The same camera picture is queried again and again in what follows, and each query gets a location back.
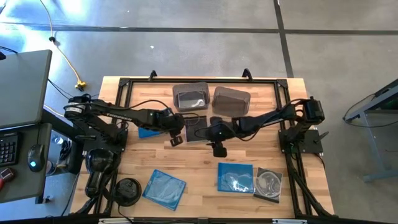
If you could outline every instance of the blue plastic case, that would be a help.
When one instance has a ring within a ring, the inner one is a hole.
[[[144,128],[138,128],[138,137],[140,139],[148,138],[148,137],[152,137],[152,136],[156,136],[156,135],[160,135],[160,132],[146,130]]]
[[[185,181],[156,169],[152,173],[142,196],[175,211],[186,184]]]
[[[218,191],[253,193],[253,165],[219,162]]]

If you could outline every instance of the wooden tabletop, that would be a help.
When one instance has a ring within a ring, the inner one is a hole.
[[[114,103],[119,79],[120,77],[104,77],[99,98]],[[307,97],[303,79],[288,78],[287,81],[291,99]],[[144,100],[156,99],[169,105],[173,111],[177,111],[173,105],[173,85],[174,83],[135,83],[132,88],[130,105],[135,105]],[[209,83],[208,85],[211,98],[213,98],[212,95],[217,86],[249,92],[251,94],[251,102],[248,116],[257,116],[276,109],[274,87],[272,85],[220,83]],[[150,102],[136,109],[140,108],[161,110],[164,106],[156,102]],[[207,118],[214,116],[211,105],[207,110],[195,112],[199,115],[207,115]],[[137,179],[144,189],[154,169],[159,169],[186,181],[187,186],[176,211],[171,211],[141,197],[135,205],[121,207],[121,212],[129,217],[294,217],[286,161],[279,149],[278,130],[279,125],[275,124],[261,129],[257,136],[249,142],[242,142],[236,138],[227,140],[224,142],[224,146],[228,149],[227,158],[216,158],[213,157],[212,148],[206,146],[204,142],[183,143],[172,147],[168,134],[149,139],[139,139],[138,128],[131,124],[129,126],[126,151],[122,155],[119,167],[118,180],[126,177]],[[182,130],[182,137],[185,139],[185,130]],[[312,154],[303,154],[302,157],[308,188],[324,208],[333,213],[328,183],[320,159]],[[254,198],[251,194],[217,191],[217,165],[219,162],[252,164],[254,175],[258,167],[283,173],[280,203]],[[80,209],[88,199],[84,192],[88,176],[83,163],[73,197],[71,212]],[[299,190],[298,186],[297,189],[300,208],[305,212],[301,190]],[[112,210],[112,216],[114,217],[119,216],[117,208],[118,206],[114,203]]]

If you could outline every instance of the cd case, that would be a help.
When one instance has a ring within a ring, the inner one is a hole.
[[[175,211],[186,184],[185,181],[156,169],[150,177],[142,196]]]
[[[218,163],[218,191],[253,193],[253,165]]]
[[[195,141],[206,141],[206,129],[207,128],[207,117],[200,116],[198,117],[190,117],[185,118],[185,139],[187,142],[195,142]]]
[[[146,130],[144,128],[138,128],[138,138],[140,139],[152,136],[158,136],[158,135],[160,135],[160,132],[158,131],[151,131],[151,130]]]
[[[254,184],[254,196],[270,202],[279,203],[282,189],[282,174],[258,168]]]

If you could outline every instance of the plug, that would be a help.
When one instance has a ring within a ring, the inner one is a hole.
[[[83,81],[78,80],[77,84],[75,85],[75,88],[80,90],[80,91],[84,91],[86,87],[86,83]]]

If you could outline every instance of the black keyboard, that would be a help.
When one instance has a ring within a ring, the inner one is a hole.
[[[0,167],[18,163],[18,133],[0,135]]]

